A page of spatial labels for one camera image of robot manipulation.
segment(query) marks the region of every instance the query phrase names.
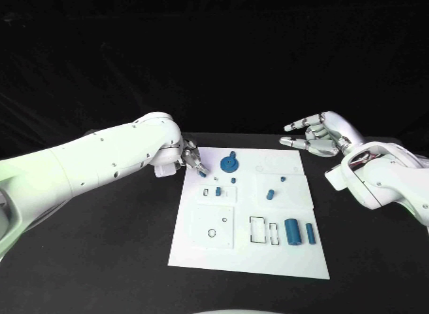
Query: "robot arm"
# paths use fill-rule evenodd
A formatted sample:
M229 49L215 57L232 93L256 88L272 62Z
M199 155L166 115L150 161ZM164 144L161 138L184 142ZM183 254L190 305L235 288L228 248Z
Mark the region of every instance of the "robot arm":
M324 157L344 153L341 164L325 173L334 188L348 188L369 209L397 202L429 227L429 168L420 159L396 144L366 143L353 125L331 111L289 124L285 131L305 126L308 140L282 137L281 143Z
M22 233L82 193L154 166L157 177L181 166L204 174L196 144L181 138L173 118L150 113L134 123L0 161L0 258Z

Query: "blue object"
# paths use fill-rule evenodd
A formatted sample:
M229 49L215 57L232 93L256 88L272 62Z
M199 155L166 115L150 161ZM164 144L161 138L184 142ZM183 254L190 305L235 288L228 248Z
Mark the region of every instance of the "blue object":
M307 224L308 242L315 244L315 234L312 232L312 224Z
M225 157L220 160L220 168L225 172L232 173L238 170L239 168L239 161L236 159L236 153L230 152L230 156Z
M268 191L268 196L266 196L266 199L268 199L269 201L272 201L274 194L275 194L275 191L274 191L274 190L269 190L269 191Z
M297 224L297 219L285 220L285 228L287 228L288 244L301 245L302 239L301 239L300 225Z

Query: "black background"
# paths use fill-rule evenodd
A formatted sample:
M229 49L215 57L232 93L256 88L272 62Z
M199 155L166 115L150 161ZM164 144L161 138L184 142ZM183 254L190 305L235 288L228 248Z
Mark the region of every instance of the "black background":
M193 137L202 146L288 149L278 135ZM324 172L340 156L301 159L330 280L167 266L184 171L156 178L145 167L23 234L0 263L0 314L429 313L426 227L396 203L371 211L334 190Z
M276 134L328 110L429 153L429 2L0 1L0 159L151 111Z

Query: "black table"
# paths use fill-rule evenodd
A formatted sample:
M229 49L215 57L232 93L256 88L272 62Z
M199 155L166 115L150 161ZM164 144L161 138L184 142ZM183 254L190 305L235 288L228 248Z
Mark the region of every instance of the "black table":
M203 147L288 149L278 135L194 133ZM0 313L429 313L426 228L397 204L366 209L301 152L330 280L167 266L184 171L145 169L78 196L0 264Z

